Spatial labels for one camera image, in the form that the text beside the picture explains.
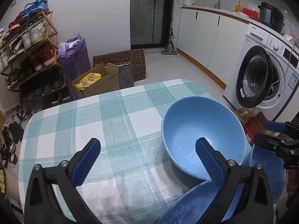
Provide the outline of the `person's right hand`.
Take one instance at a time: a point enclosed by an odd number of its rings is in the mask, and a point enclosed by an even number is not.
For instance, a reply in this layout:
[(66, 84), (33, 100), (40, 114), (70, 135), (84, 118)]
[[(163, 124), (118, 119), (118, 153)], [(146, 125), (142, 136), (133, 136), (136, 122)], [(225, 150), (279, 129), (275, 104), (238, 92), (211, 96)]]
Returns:
[(298, 188), (298, 169), (289, 169), (287, 171), (288, 180), (287, 180), (287, 193), (288, 195), (293, 195)]

